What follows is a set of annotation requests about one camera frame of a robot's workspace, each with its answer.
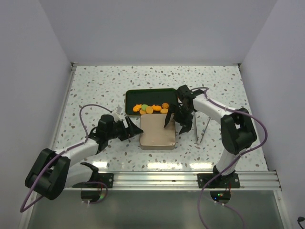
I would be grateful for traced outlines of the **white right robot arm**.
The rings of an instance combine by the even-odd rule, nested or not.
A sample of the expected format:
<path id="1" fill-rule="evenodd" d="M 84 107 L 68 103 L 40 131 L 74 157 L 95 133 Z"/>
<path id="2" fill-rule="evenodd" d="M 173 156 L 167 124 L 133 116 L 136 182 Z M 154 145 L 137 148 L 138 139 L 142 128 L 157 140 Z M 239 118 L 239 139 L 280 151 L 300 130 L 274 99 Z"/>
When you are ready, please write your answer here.
<path id="1" fill-rule="evenodd" d="M 187 85 L 176 90 L 179 104 L 170 105 L 164 127 L 173 119 L 181 126 L 180 134 L 187 133 L 193 125 L 193 113 L 201 112 L 216 121 L 221 127 L 221 141 L 224 151 L 213 168 L 213 176 L 206 184 L 214 183 L 224 187 L 229 176 L 234 174 L 236 164 L 246 149 L 257 140 L 251 116 L 245 108 L 230 108 L 207 98 L 206 91 L 192 91 Z"/>

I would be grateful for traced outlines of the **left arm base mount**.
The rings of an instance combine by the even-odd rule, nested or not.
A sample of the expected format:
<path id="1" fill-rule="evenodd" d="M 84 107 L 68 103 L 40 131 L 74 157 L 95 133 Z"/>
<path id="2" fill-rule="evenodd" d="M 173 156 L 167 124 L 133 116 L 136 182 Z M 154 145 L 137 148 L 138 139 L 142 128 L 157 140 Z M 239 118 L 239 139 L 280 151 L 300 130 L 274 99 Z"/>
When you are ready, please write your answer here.
<path id="1" fill-rule="evenodd" d="M 107 188 L 113 187 L 114 173 L 98 173 L 95 181 L 104 183 Z"/>

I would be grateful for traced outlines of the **metal tongs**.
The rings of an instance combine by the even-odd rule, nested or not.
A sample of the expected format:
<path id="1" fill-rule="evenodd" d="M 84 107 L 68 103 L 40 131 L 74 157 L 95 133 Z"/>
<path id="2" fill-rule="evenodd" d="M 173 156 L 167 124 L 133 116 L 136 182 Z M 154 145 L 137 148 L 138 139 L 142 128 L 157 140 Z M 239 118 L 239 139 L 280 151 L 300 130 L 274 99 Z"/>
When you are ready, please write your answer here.
<path id="1" fill-rule="evenodd" d="M 204 113 L 196 112 L 194 114 L 194 122 L 195 122 L 194 128 L 196 133 L 197 145 L 200 145 L 202 143 L 210 121 L 211 118 Z"/>

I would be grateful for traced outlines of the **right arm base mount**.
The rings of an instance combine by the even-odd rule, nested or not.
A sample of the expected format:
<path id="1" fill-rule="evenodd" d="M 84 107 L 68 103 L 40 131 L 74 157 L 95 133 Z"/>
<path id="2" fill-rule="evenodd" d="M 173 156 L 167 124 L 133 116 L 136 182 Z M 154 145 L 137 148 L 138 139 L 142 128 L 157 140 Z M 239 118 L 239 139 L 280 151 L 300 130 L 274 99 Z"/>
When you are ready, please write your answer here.
<path id="1" fill-rule="evenodd" d="M 199 188 L 203 188 L 204 185 L 211 180 L 216 173 L 198 173 L 197 183 Z M 227 176 L 220 175 L 207 185 L 207 188 L 240 188 L 239 176 L 234 172 Z"/>

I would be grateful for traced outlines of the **gold tin lid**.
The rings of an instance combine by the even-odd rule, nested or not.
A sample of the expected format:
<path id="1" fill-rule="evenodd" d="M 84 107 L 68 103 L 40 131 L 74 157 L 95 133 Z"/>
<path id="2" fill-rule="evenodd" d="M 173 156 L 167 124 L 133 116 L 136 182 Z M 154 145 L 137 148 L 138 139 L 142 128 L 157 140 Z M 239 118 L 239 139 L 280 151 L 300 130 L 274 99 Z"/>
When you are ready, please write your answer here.
<path id="1" fill-rule="evenodd" d="M 173 150 L 176 145 L 176 126 L 170 118 L 166 127 L 166 114 L 143 114 L 140 118 L 140 148 L 142 150 Z"/>

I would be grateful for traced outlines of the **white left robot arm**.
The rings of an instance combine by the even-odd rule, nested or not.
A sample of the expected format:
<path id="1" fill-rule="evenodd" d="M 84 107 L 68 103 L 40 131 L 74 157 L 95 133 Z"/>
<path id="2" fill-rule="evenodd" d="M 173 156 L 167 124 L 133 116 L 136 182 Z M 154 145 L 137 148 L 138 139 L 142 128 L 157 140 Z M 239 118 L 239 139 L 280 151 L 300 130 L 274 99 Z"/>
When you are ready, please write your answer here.
<path id="1" fill-rule="evenodd" d="M 104 114 L 90 131 L 86 142 L 79 142 L 61 152 L 49 148 L 42 150 L 25 179 L 25 186 L 54 200 L 64 190 L 71 166 L 100 153 L 112 139 L 124 141 L 142 133 L 143 130 L 128 116 L 116 120 L 113 115 Z"/>

